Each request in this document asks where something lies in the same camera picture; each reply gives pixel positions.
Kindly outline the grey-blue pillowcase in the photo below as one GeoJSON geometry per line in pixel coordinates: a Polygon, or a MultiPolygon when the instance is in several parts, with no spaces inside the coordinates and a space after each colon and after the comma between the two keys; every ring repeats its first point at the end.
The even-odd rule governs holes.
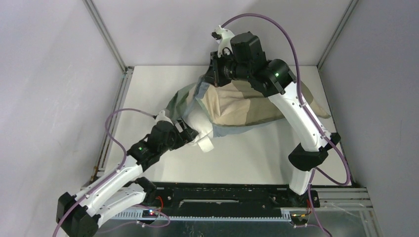
{"type": "Polygon", "coordinates": [[[204,76],[178,90],[165,111],[172,120],[183,119],[187,107],[198,103],[213,125],[213,137],[240,134],[280,119],[286,119],[294,130],[308,125],[316,127],[300,107],[296,83],[284,95],[265,97],[247,81],[233,80],[222,87],[204,81],[204,76]]]}

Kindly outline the white pillow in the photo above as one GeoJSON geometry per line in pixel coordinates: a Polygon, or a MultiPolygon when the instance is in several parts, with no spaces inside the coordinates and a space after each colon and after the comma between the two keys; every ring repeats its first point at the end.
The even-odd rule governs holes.
{"type": "Polygon", "coordinates": [[[214,149],[214,145],[211,142],[213,138],[213,125],[198,103],[191,103],[187,107],[183,120],[198,133],[189,143],[190,146],[198,146],[204,153],[214,149]]]}

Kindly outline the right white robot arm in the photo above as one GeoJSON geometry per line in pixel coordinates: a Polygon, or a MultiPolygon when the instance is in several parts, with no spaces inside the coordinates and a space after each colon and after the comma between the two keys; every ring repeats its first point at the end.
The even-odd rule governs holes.
{"type": "Polygon", "coordinates": [[[218,50],[210,54],[205,82],[224,87],[235,80],[245,81],[282,113],[298,135],[300,143],[288,156],[293,172],[287,199],[291,205],[301,206],[307,200],[315,167],[340,141],[339,134],[324,128],[309,106],[302,94],[300,74],[294,74],[281,59],[267,60],[258,36],[251,32],[235,35],[221,26],[211,35],[218,50]]]}

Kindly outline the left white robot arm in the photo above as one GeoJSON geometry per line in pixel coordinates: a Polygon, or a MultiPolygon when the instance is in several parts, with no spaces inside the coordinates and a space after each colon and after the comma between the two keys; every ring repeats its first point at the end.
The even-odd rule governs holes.
{"type": "Polygon", "coordinates": [[[198,137],[198,131],[183,119],[172,121],[164,111],[153,117],[150,133],[123,149],[123,159],[107,175],[75,195],[65,192],[58,199],[53,236],[63,230],[70,237],[92,237],[111,217],[138,204],[152,205],[157,187],[142,174],[167,152],[198,137]]]}

